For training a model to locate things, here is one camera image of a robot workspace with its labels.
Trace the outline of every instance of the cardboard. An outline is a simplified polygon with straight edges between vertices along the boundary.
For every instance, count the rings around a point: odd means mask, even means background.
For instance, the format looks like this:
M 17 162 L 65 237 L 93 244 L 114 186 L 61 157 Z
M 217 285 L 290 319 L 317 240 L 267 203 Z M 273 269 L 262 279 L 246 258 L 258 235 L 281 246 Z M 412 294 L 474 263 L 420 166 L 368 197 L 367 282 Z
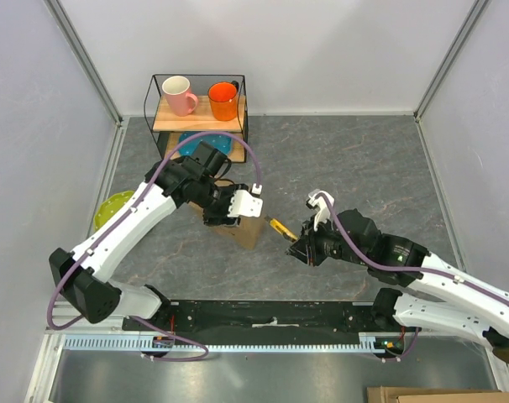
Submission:
M 492 393 L 498 392 L 498 390 L 470 390 L 470 389 L 423 389 L 423 388 L 394 388 L 381 386 L 377 388 L 367 388 L 366 393 L 368 395 L 369 403 L 403 403 L 402 398 L 412 398 L 418 395 L 433 395 L 441 397 L 442 395 L 455 394 L 478 394 L 478 393 Z
M 457 395 L 400 396 L 398 403 L 509 403 L 509 393 L 468 393 Z
M 227 181 L 215 183 L 221 186 L 229 185 Z M 189 205 L 202 217 L 202 209 L 199 206 L 193 203 Z M 241 217 L 237 227 L 211 227 L 211 229 L 225 238 L 232 239 L 243 248 L 254 249 L 265 225 L 264 211 L 262 211 L 260 217 Z

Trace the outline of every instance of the pink mug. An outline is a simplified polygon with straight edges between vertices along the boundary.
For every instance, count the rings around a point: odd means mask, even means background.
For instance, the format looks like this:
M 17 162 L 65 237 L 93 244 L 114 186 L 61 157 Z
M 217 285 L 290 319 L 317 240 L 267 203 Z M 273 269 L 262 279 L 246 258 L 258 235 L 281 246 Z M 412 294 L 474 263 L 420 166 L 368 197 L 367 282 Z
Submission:
M 167 78 L 161 88 L 175 115 L 186 116 L 193 112 L 198 105 L 197 96 L 191 92 L 191 83 L 184 76 Z

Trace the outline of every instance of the mug handle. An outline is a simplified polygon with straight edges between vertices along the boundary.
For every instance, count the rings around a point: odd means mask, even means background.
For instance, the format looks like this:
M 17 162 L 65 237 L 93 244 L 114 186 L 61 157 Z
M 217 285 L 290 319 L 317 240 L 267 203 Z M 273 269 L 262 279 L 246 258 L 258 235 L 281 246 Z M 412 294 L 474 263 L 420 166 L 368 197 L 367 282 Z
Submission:
M 189 110 L 187 111 L 187 114 L 189 114 L 189 113 L 192 113 L 195 109 L 197 109 L 198 98 L 197 98 L 197 96 L 195 94 L 191 94 L 190 92 L 188 92 L 186 94 L 186 97 L 191 98 L 195 102 L 195 106 L 194 107 L 190 107 Z

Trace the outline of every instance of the lime green bowl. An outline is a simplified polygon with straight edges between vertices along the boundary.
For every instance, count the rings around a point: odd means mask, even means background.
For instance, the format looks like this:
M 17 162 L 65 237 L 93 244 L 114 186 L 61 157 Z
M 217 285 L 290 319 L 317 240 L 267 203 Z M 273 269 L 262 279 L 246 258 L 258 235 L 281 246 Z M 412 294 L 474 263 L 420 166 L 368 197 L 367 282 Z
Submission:
M 123 191 L 104 201 L 94 216 L 94 231 L 103 227 L 128 202 L 134 193 L 134 191 Z

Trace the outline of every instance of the yellow object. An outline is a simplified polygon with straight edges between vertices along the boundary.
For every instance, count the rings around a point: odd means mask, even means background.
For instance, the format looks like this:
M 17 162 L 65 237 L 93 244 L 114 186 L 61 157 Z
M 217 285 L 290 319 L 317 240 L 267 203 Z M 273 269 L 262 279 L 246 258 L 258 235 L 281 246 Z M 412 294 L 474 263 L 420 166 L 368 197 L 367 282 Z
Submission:
M 134 191 L 123 191 L 122 193 L 112 195 L 104 201 L 94 216 L 94 231 L 103 227 L 128 202 L 134 193 Z
M 280 235 L 284 237 L 287 241 L 296 242 L 297 236 L 294 235 L 292 231 L 286 228 L 282 223 L 271 218 L 270 216 L 265 216 L 264 219 L 270 224 L 270 226 L 275 229 Z

